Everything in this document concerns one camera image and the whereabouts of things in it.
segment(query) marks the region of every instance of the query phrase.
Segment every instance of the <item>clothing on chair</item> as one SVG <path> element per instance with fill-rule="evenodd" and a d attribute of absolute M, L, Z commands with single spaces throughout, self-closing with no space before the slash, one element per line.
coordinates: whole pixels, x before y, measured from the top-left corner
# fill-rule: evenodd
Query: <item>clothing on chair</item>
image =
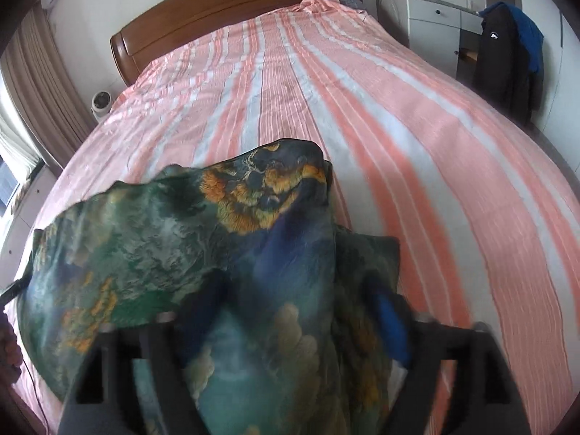
<path fill-rule="evenodd" d="M 496 3 L 484 17 L 475 91 L 517 124 L 539 109 L 543 93 L 543 34 L 519 8 Z"/>

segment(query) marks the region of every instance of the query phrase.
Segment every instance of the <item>bedsheet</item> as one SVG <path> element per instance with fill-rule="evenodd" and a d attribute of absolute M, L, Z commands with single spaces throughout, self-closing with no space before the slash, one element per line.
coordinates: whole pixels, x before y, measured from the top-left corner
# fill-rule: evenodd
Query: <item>bedsheet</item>
<path fill-rule="evenodd" d="M 533 433 L 549 433 L 580 390 L 580 206 L 523 132 L 366 12 L 304 0 L 155 60 L 72 158 L 37 227 L 116 180 L 283 137 L 333 163 L 338 223 L 400 239 L 399 292 L 415 309 L 489 324 Z M 32 373 L 56 427 L 60 403 Z M 450 384 L 444 370 L 430 433 Z M 17 385 L 38 410 L 31 388 Z"/>

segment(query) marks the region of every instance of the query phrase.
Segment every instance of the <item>beige curtain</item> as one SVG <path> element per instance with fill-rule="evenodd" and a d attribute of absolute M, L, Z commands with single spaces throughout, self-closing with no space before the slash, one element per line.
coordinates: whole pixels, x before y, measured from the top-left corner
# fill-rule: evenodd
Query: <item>beige curtain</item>
<path fill-rule="evenodd" d="M 97 121 L 71 83 L 40 3 L 22 20 L 0 66 L 34 144 L 52 170 L 62 170 Z"/>
<path fill-rule="evenodd" d="M 0 155 L 18 183 L 24 183 L 40 153 L 16 111 L 0 73 Z"/>

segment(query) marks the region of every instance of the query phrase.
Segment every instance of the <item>bed frame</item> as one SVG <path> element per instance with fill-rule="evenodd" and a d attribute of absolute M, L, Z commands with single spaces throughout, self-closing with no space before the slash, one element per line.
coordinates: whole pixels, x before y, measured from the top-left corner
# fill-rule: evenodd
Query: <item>bed frame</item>
<path fill-rule="evenodd" d="M 111 38 L 127 86 L 156 58 L 216 29 L 302 0 L 165 0 Z"/>

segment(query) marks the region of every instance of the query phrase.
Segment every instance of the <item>human hand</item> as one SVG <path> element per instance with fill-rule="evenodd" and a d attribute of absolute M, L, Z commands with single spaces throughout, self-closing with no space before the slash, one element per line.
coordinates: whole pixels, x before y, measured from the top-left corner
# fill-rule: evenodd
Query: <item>human hand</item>
<path fill-rule="evenodd" d="M 18 345 L 16 334 L 8 316 L 0 314 L 0 379 L 5 384 L 13 384 L 20 376 L 22 349 Z"/>

